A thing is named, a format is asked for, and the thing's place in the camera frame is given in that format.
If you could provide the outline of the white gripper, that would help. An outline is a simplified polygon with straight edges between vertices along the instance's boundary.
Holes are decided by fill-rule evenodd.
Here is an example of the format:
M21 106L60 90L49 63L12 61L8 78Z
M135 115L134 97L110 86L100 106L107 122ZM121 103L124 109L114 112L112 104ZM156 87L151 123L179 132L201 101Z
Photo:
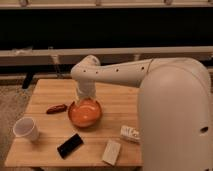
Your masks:
M78 82L76 91L78 99L96 98L96 87L94 82Z

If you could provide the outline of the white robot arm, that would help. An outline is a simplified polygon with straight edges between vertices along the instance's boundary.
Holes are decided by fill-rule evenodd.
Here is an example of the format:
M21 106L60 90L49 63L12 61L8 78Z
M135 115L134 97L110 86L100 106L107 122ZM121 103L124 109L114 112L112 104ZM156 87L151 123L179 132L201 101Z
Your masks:
M78 94L92 83L137 87L143 171L213 171L211 79L193 58L102 66L89 55L71 69Z

